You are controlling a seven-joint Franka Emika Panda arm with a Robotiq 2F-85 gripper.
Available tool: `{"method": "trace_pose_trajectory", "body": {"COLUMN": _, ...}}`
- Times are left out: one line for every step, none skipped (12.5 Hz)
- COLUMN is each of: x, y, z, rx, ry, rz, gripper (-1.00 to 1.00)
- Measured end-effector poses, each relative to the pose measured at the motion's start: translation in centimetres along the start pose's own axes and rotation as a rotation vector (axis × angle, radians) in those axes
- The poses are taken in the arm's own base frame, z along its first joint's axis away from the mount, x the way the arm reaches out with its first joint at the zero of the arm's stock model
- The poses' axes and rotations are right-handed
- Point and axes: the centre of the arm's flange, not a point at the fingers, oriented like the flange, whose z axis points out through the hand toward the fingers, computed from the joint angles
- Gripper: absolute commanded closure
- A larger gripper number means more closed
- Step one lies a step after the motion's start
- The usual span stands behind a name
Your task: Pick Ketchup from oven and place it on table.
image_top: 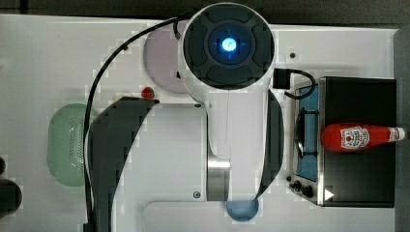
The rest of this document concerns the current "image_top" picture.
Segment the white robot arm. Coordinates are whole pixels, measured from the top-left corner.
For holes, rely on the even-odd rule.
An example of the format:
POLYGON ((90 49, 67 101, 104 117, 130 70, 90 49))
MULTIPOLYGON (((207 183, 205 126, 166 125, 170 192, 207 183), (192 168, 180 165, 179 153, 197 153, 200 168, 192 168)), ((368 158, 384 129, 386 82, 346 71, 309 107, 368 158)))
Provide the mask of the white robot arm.
POLYGON ((283 123, 267 21, 241 4, 207 6, 189 19, 178 53, 190 103, 123 97, 93 120, 84 232, 146 232, 144 210, 157 202, 216 201, 248 222, 277 177, 283 123))

